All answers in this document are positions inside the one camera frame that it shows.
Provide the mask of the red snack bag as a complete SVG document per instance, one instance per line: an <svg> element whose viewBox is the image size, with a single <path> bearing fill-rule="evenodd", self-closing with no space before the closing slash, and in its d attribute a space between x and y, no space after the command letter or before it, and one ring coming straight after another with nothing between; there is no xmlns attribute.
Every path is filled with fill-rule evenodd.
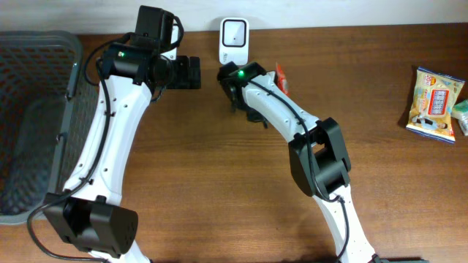
<svg viewBox="0 0 468 263"><path fill-rule="evenodd" d="M284 73L284 71L281 68L281 65L279 63L276 63L276 68L275 68L275 73L276 73L276 85L277 87L286 95L289 96L289 88L288 88L288 83L287 83L287 78Z"/></svg>

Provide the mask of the cream chips bag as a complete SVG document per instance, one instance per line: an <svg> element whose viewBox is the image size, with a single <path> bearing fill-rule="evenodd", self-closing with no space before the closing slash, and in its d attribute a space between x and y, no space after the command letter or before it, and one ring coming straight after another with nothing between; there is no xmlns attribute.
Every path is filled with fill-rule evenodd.
<svg viewBox="0 0 468 263"><path fill-rule="evenodd" d="M453 144L451 113L465 80L419 66L406 129Z"/></svg>

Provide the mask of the teal tissue pack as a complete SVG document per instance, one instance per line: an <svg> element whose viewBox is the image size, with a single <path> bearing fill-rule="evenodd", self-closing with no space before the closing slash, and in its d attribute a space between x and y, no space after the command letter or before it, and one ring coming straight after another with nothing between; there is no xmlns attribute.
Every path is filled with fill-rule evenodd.
<svg viewBox="0 0 468 263"><path fill-rule="evenodd" d="M458 120L458 124L461 128L461 131L463 132L464 136L468 135L468 128L467 128L467 116L468 113L468 100L465 99L462 102L459 102L458 104L455 104L452 107L452 112L451 116L455 119Z"/></svg>

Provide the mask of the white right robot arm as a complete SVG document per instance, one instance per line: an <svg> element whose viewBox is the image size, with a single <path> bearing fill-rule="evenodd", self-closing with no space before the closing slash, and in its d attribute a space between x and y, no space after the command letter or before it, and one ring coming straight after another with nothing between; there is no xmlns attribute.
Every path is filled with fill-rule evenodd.
<svg viewBox="0 0 468 263"><path fill-rule="evenodd" d="M217 80L234 109L245 111L251 122L271 124L285 139L292 178L321 209L336 261L378 262L352 201L352 165L337 122L303 110L279 87L279 78L255 62L243 67L229 62Z"/></svg>

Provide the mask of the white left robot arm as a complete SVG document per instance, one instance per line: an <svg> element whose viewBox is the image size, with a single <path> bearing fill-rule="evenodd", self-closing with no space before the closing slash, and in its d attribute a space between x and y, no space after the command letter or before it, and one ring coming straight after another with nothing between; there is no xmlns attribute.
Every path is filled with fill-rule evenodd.
<svg viewBox="0 0 468 263"><path fill-rule="evenodd" d="M141 6L135 30L103 44L96 60L99 100L84 148L62 192L38 212L81 262L146 262L136 242L138 215L121 206L124 170L147 107L169 89L198 89L200 59L178 56L180 19Z"/></svg>

